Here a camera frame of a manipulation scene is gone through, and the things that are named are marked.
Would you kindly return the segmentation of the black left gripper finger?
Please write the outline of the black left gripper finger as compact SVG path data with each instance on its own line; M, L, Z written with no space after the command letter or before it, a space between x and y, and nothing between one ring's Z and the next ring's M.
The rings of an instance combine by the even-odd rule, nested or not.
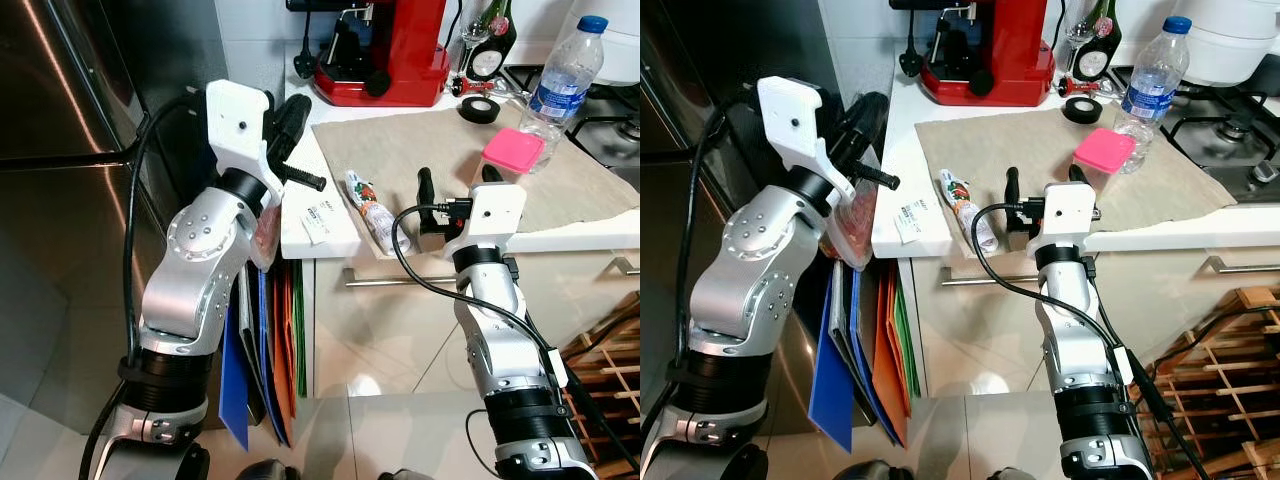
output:
M869 166L864 163L854 163L852 174L860 179L873 182L888 189L897 189L901 182L896 175L888 174L878 168Z
M279 108L268 113L268 164L283 164L298 143L312 100L303 93L289 96Z
M294 182L301 186L306 186L311 189L321 192L326 188L328 179L320 175L311 174L306 170L287 165L284 163L278 164L278 177L283 183Z
M870 91L858 97L849 109L844 132L863 133L861 163L881 166L884 125L890 111L890 97L886 93Z

